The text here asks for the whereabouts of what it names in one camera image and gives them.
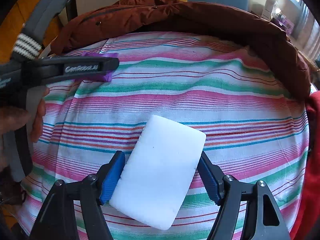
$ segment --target wooden floor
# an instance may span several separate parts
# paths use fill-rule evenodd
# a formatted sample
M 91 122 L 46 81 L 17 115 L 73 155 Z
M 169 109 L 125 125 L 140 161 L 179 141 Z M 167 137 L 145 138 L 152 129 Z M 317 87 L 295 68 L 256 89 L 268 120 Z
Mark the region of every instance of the wooden floor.
M 30 16 L 39 0 L 18 0 L 10 10 L 6 19 L 0 26 L 0 63 L 10 58 L 12 47 L 17 39 L 22 25 Z M 44 36 L 43 45 L 47 46 L 60 32 L 62 25 L 55 17 Z

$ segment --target brown jacket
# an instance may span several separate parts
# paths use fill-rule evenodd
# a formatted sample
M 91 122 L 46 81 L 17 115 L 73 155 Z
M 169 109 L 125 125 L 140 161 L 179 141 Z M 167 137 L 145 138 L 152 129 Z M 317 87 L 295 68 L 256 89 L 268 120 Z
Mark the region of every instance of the brown jacket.
M 60 55 L 130 32 L 173 31 L 219 37 L 249 45 L 289 92 L 310 94 L 309 70 L 286 33 L 272 23 L 234 7 L 179 0 L 120 0 L 78 16 L 51 44 Z

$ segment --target logo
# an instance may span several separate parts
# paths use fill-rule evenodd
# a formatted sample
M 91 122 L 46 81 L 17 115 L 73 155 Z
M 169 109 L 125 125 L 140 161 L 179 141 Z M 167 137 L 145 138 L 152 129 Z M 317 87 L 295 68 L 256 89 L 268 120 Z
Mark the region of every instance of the logo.
M 93 70 L 97 70 L 98 69 L 98 65 L 89 65 L 89 66 L 77 66 L 77 67 L 66 67 L 64 72 L 65 73 L 69 73 L 69 72 L 76 72 L 76 71 L 93 71 Z
M 4 80 L 2 80 L 0 78 L 0 89 L 4 88 L 10 81 L 11 81 L 11 78 L 7 78 L 7 79 L 4 79 Z

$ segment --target purple object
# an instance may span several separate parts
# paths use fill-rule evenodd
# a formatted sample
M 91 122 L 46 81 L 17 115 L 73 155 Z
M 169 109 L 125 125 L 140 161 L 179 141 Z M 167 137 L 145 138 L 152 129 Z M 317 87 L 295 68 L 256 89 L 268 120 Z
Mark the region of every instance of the purple object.
M 118 57 L 118 53 L 89 53 L 89 52 L 84 52 L 81 54 L 81 56 L 87 56 L 87 57 Z M 81 78 L 81 79 L 76 79 L 76 81 L 82 81 L 84 79 L 88 79 L 91 81 L 100 81 L 100 82 L 110 82 L 112 80 L 112 71 L 108 72 L 106 75 L 96 75 L 93 77 L 87 77 L 87 78 Z

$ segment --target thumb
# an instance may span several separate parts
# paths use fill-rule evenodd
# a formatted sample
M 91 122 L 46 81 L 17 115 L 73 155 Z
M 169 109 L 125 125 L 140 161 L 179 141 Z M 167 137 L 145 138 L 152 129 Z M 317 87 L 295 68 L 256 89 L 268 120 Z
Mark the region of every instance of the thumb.
M 31 115 L 23 109 L 5 106 L 0 108 L 0 135 L 24 126 Z

